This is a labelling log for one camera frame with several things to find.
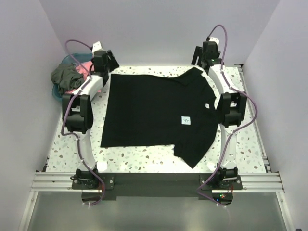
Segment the black t shirt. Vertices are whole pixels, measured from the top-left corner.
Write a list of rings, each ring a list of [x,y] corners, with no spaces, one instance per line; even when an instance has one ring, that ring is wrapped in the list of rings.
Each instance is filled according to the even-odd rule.
[[[177,77],[113,74],[101,147],[174,145],[195,167],[216,137],[215,99],[195,67]]]

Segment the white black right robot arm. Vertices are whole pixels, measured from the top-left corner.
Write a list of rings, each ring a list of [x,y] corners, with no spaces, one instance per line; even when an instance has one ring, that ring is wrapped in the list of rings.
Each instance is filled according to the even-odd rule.
[[[204,180],[202,189],[226,189],[238,180],[236,162],[237,134],[234,130],[240,127],[246,111],[247,97],[241,95],[231,79],[227,76],[224,62],[218,50],[219,40],[209,37],[202,46],[197,46],[192,58],[192,65],[202,68],[214,81],[220,94],[216,107],[221,131],[221,154],[215,174]]]

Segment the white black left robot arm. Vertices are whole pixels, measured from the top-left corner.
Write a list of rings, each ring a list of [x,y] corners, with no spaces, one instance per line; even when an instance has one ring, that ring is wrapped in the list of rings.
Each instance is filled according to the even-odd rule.
[[[92,66],[87,70],[85,82],[73,93],[62,96],[63,124],[61,135],[72,135],[77,142],[80,161],[76,173],[71,177],[73,185],[82,189],[104,190],[104,182],[99,176],[97,162],[92,153],[90,130],[94,123],[91,100],[107,83],[110,72],[119,68],[111,50],[92,51]]]

